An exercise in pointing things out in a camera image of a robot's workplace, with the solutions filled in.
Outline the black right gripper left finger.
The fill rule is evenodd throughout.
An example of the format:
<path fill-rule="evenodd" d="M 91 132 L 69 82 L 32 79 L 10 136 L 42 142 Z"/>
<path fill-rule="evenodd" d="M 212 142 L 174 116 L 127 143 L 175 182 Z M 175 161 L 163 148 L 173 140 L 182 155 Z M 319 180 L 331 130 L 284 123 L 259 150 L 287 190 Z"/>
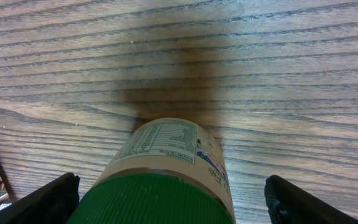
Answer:
<path fill-rule="evenodd" d="M 80 178 L 71 172 L 0 210 L 0 224 L 66 223 L 79 204 Z"/>

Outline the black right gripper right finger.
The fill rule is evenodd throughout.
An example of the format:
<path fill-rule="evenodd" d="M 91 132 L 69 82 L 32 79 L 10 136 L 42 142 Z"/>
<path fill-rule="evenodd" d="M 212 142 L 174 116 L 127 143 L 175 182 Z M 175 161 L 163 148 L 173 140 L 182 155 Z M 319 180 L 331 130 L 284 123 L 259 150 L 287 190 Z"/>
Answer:
<path fill-rule="evenodd" d="M 357 219 L 278 175 L 266 179 L 264 195 L 272 224 L 358 224 Z"/>

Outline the green lid white jar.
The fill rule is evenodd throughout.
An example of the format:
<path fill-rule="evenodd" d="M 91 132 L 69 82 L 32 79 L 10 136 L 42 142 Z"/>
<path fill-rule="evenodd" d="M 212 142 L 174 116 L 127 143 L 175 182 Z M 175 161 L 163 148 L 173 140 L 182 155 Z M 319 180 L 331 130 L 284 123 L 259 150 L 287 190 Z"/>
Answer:
<path fill-rule="evenodd" d="M 70 223 L 234 223 L 219 141 L 161 118 L 133 132 L 80 200 Z"/>

